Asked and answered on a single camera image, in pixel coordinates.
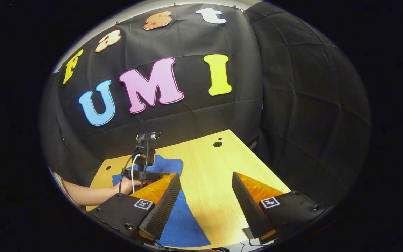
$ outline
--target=blue towel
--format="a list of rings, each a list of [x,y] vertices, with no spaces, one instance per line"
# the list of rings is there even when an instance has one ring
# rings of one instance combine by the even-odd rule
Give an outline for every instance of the blue towel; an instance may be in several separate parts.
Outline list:
[[[180,175],[182,169],[183,161],[181,159],[165,159],[160,155],[156,155],[155,163],[147,167],[147,171],[150,172],[178,173]],[[113,175],[113,185],[117,185],[119,181],[120,173]],[[192,215],[182,189],[178,193],[161,238],[156,242],[160,246],[170,247],[202,247],[211,244]]]

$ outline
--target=letter u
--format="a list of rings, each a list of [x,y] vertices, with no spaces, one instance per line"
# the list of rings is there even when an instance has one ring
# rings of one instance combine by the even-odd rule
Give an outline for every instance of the letter u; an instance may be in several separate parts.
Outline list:
[[[94,109],[93,101],[91,100],[91,96],[93,96],[92,91],[82,94],[79,98],[79,103],[82,105],[86,119],[94,126],[106,124],[115,115],[115,104],[109,89],[111,84],[112,82],[110,80],[106,80],[96,86],[96,91],[99,91],[102,95],[102,100],[105,105],[105,112],[102,114],[98,114]]]

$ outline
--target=white cable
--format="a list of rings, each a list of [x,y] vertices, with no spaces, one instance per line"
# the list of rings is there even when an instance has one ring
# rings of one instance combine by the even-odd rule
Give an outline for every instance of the white cable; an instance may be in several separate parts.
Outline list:
[[[139,154],[137,154],[135,156],[135,158],[133,158],[133,163],[132,163],[132,193],[135,193],[135,182],[133,181],[133,166],[135,166],[135,161],[138,156],[139,156]]]

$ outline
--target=pink letter m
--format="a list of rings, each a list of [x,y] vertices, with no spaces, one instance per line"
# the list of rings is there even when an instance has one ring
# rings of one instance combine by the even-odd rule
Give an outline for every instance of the pink letter m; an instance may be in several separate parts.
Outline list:
[[[139,100],[141,96],[150,106],[155,106],[156,91],[160,88],[161,104],[178,102],[184,94],[178,90],[173,75],[174,58],[164,58],[156,61],[152,66],[150,78],[147,81],[138,71],[132,69],[123,73],[119,80],[125,84],[131,107],[130,113],[136,114],[145,110],[146,105]]]

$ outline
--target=wooden table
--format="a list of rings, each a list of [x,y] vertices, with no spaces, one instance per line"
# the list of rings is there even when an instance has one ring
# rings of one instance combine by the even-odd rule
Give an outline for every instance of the wooden table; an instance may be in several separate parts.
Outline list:
[[[214,147],[215,142],[222,142],[222,146]],[[231,187],[233,171],[283,193],[291,191],[229,129],[156,149],[156,154],[163,158],[183,160],[181,188],[189,209],[211,242],[211,245],[204,247],[176,249],[212,249],[248,240],[242,231],[242,228],[248,227],[248,223]],[[105,160],[94,176],[91,187],[112,187],[112,176],[120,174],[129,157]],[[86,210],[91,211],[95,207],[86,207]]]

